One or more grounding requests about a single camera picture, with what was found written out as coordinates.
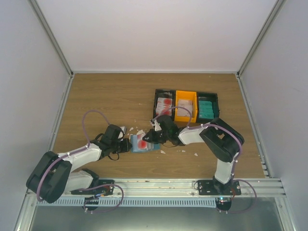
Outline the teal leather card holder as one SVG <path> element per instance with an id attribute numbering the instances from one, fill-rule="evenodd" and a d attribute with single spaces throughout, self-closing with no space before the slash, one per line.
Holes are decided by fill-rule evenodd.
<path id="1" fill-rule="evenodd" d="M 145 133 L 138 135 L 131 135 L 130 142 L 132 144 L 132 153 L 144 153 L 150 151 L 157 151 L 160 149 L 160 144 L 153 144 L 143 140 Z"/>

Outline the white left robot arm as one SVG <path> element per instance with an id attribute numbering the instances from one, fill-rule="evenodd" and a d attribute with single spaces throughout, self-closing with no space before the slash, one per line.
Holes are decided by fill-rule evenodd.
<path id="1" fill-rule="evenodd" d="M 98 174 L 84 168 L 84 165 L 111 154 L 129 152 L 132 144 L 125 138 L 126 131 L 125 126 L 111 124 L 104 133 L 81 148 L 59 154 L 46 152 L 30 174 L 26 187 L 36 194 L 39 202 L 50 204 L 67 192 L 101 193 Z"/>

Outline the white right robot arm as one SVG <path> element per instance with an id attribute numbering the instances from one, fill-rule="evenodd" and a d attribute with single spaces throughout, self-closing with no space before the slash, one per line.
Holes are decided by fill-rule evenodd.
<path id="1" fill-rule="evenodd" d="M 213 177 L 213 189 L 219 195 L 230 190 L 234 178 L 235 163 L 242 154 L 244 138 L 220 118 L 199 126 L 178 127 L 167 115 L 151 120 L 153 126 L 142 138 L 152 144 L 167 141 L 175 146 L 205 143 L 217 158 L 217 168 Z"/>

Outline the red white card stack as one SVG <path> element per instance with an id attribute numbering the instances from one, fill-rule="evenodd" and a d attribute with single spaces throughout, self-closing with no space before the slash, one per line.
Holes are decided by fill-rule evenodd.
<path id="1" fill-rule="evenodd" d="M 173 106 L 172 104 L 173 104 L 172 98 L 162 98 L 162 97 L 157 98 L 155 115 L 159 115 L 166 109 L 171 108 Z"/>

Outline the pink white card stack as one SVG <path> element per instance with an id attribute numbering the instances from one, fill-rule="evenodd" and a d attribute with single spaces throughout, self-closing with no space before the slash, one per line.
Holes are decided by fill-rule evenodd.
<path id="1" fill-rule="evenodd" d="M 179 99 L 177 116 L 190 117 L 193 115 L 193 102 L 191 100 Z"/>

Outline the teal card holder stack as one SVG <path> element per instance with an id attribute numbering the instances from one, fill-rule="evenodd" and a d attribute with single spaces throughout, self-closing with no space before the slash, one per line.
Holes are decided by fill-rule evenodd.
<path id="1" fill-rule="evenodd" d="M 199 101 L 200 119 L 214 119 L 214 109 L 211 101 Z"/>

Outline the yellow storage bin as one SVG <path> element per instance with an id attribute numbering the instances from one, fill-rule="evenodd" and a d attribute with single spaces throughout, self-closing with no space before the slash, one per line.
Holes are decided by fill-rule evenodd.
<path id="1" fill-rule="evenodd" d="M 176 90 L 176 106 L 175 118 L 176 122 L 188 122 L 191 118 L 191 123 L 195 123 L 197 119 L 197 92 Z"/>

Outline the black storage bin with holders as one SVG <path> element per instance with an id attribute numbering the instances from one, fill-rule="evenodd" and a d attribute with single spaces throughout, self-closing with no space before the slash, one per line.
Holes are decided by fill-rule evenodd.
<path id="1" fill-rule="evenodd" d="M 216 93 L 197 92 L 197 123 L 207 123 L 220 115 Z"/>

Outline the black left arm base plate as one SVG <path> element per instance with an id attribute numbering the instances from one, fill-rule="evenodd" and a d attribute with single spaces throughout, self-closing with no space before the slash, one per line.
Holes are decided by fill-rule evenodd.
<path id="1" fill-rule="evenodd" d="M 91 189 L 88 191 L 82 191 L 82 190 L 74 190 L 71 191 L 70 193 L 72 195 L 86 195 L 85 197 L 85 201 L 86 201 L 86 206 L 85 208 L 88 211 L 94 211 L 96 210 L 98 207 L 97 206 L 88 206 L 88 205 L 97 205 L 99 202 L 99 198 L 103 197 L 103 196 L 109 196 L 113 194 L 113 186 L 112 184 L 114 184 L 114 180 L 94 180 L 94 182 L 91 183 L 90 188 L 94 188 L 96 186 L 100 186 L 100 185 L 106 185 L 104 187 L 100 187 L 97 189 Z"/>

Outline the aluminium mounting rail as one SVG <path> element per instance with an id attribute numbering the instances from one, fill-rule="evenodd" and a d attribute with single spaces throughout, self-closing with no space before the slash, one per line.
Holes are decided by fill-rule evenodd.
<path id="1" fill-rule="evenodd" d="M 209 189 L 197 190 L 197 179 L 142 179 L 114 178 L 125 197 L 219 197 Z M 241 194 L 238 197 L 285 197 L 286 193 L 280 179 L 245 179 L 239 182 Z"/>

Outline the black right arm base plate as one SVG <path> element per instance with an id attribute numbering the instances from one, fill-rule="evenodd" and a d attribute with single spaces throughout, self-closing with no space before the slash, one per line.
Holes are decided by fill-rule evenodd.
<path id="1" fill-rule="evenodd" d="M 230 210 L 235 196 L 242 194 L 240 184 L 232 180 L 226 184 L 214 178 L 212 180 L 198 180 L 194 188 L 198 190 L 199 195 L 215 196 L 216 208 L 226 212 Z"/>

